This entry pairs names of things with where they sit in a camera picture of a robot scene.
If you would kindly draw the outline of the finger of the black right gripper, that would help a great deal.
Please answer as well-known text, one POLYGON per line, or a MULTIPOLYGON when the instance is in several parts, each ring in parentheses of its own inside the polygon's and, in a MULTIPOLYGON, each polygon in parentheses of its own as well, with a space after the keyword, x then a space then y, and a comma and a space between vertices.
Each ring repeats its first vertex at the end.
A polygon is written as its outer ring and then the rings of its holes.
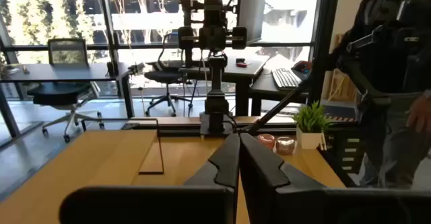
POLYGON ((199 48, 201 50, 211 50, 212 27, 202 27, 199 29, 199 48))
POLYGON ((221 51, 226 47, 226 29, 216 27, 213 29, 212 50, 221 51))

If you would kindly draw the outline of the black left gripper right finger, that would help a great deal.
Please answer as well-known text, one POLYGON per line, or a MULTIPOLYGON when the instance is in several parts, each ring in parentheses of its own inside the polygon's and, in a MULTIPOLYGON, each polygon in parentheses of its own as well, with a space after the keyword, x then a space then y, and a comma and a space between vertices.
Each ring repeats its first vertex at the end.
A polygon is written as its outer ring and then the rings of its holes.
POLYGON ((242 134, 240 173, 251 223, 430 223, 430 192, 329 188, 242 134))

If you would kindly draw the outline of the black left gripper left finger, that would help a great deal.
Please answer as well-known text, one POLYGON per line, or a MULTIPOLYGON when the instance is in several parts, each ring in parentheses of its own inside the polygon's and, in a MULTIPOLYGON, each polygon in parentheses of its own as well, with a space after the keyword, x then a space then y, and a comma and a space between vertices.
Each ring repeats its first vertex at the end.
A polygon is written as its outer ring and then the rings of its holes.
POLYGON ((181 186, 86 186, 68 194, 61 223, 235 223, 240 140, 228 136, 181 186))

